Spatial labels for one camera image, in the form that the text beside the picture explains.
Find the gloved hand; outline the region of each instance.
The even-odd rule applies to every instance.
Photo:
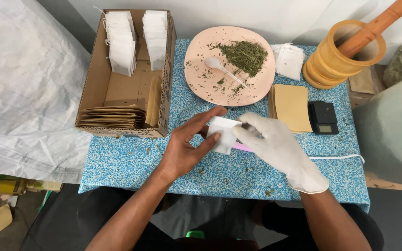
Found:
[[[232,129],[235,136],[266,163],[286,174],[291,188],[306,193],[328,189],[327,178],[305,154],[285,123],[251,112],[237,120],[251,126],[248,129],[235,126]]]

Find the pink plate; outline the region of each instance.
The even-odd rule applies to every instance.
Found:
[[[249,89],[240,88],[241,84],[226,73],[211,69],[204,63],[207,57],[214,56],[233,73],[237,67],[227,62],[220,49],[212,47],[218,43],[228,45],[232,44],[231,41],[245,40],[260,43],[268,52],[262,69],[255,77],[250,78],[242,71],[236,74]],[[184,73],[190,89],[203,100],[222,106],[247,106],[261,100],[269,92],[276,74],[276,63],[271,46],[259,34],[240,27],[219,26],[201,31],[193,38],[185,54]]]

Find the wooden pestle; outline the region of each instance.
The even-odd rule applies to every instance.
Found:
[[[352,58],[368,43],[375,40],[378,35],[402,17],[402,0],[396,0],[383,13],[371,20],[352,37],[338,47],[340,53],[347,58]]]

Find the bare hand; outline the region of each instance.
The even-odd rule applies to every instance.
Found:
[[[201,112],[171,132],[170,141],[156,168],[161,174],[173,182],[179,176],[187,174],[214,147],[220,134],[212,134],[203,143],[194,148],[189,141],[195,134],[205,134],[206,123],[215,116],[226,114],[227,109],[216,106],[207,112]]]

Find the blue speckled tablecloth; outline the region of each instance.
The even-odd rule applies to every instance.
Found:
[[[185,81],[184,56],[189,43],[187,39],[176,40],[169,130],[180,126],[194,114],[214,106],[198,98]],[[301,48],[307,57],[316,49],[314,46]],[[338,135],[295,135],[307,155],[344,156],[360,153],[345,84],[331,90],[319,90],[305,81],[283,77],[275,77],[274,83],[306,86],[309,100],[324,100],[335,106]],[[230,107],[225,117],[235,119],[245,112],[267,117],[268,98],[249,106]],[[158,165],[169,138],[170,134],[158,139],[92,137],[79,192],[98,186],[138,189]],[[196,135],[192,143],[198,145],[201,140],[201,136]],[[330,190],[339,202],[358,204],[368,212],[370,200],[362,162],[358,157],[314,162],[330,181]],[[209,152],[190,173],[176,180],[168,192],[279,201],[300,200],[299,192],[288,187],[284,174],[267,165],[254,153],[236,149],[232,149],[229,156]]]

